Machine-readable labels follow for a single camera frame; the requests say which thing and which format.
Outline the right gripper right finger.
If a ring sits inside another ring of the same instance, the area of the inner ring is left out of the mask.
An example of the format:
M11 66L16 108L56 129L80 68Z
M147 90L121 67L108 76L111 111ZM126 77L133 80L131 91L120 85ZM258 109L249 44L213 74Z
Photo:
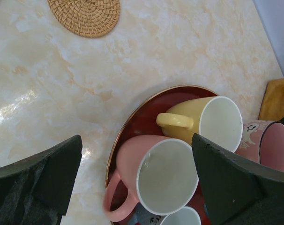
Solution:
M213 225L284 225L284 172L194 134L192 150Z

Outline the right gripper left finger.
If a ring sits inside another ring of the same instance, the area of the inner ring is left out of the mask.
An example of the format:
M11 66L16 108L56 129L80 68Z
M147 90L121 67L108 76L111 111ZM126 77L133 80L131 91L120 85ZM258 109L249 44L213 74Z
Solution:
M0 225L59 225L82 159L75 135L0 168Z

